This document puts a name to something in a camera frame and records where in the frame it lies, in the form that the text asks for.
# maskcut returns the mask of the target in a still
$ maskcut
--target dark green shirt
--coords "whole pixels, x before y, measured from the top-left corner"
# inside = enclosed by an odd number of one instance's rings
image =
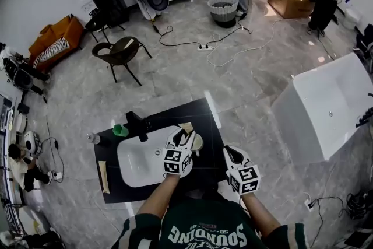
[[[248,214],[236,202],[190,199],[155,215],[127,219],[112,249],[133,248],[308,248],[304,225],[284,225],[260,239]]]

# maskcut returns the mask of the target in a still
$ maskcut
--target orange sofa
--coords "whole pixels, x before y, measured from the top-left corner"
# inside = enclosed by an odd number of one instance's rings
[[[40,31],[40,34],[29,48],[30,65],[33,65],[40,54],[62,37],[69,43],[69,48],[57,53],[46,61],[37,63],[36,69],[38,71],[48,71],[57,61],[66,56],[67,53],[79,47],[80,37],[83,34],[83,26],[77,17],[69,15],[54,25],[47,25]]]

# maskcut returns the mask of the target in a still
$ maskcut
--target brown woven chair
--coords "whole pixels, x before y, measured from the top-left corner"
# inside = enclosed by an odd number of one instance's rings
[[[130,46],[125,48],[125,46],[130,42],[131,39],[133,39],[132,44],[130,44]],[[117,79],[115,77],[113,66],[124,65],[127,71],[134,78],[134,80],[136,80],[136,82],[141,86],[140,81],[138,81],[136,76],[131,72],[127,64],[132,58],[135,57],[140,47],[144,47],[148,56],[152,58],[152,56],[149,54],[144,44],[138,41],[135,37],[121,38],[114,45],[110,43],[99,43],[96,46],[94,46],[94,48],[92,49],[92,55],[110,64],[111,72],[114,77],[114,81],[116,83],[117,83]],[[110,53],[102,54],[102,55],[98,54],[98,52],[102,49],[110,49]]]

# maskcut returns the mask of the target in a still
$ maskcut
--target kitchen counter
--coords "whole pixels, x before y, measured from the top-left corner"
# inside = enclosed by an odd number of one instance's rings
[[[172,125],[191,122],[196,133],[203,139],[204,145],[200,151],[200,157],[196,157],[195,153],[193,153],[193,169],[186,177],[180,179],[175,192],[183,193],[197,188],[211,187],[217,182],[225,180],[227,167],[223,155],[224,145],[206,99],[200,99],[162,111],[148,116],[146,119],[151,124],[148,132],[153,132]],[[158,184],[154,184],[132,188],[126,185],[122,179],[117,146],[121,141],[137,136],[132,133],[134,130],[131,130],[131,126],[128,124],[124,126],[126,126],[129,131],[127,137],[115,136],[110,128],[98,133],[102,139],[106,139],[107,145],[94,146],[101,189],[102,181],[98,161],[106,161],[110,194],[103,193],[103,196],[107,204],[145,200],[158,186]]]

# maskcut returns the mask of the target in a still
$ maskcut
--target sink basin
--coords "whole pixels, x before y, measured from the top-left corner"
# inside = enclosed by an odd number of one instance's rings
[[[167,137],[179,129],[166,127],[148,133],[148,140],[141,142],[138,137],[123,140],[117,148],[122,178],[130,187],[158,184],[164,180],[162,149]]]
[[[373,107],[373,84],[353,53],[294,77],[272,105],[294,164],[329,160]]]

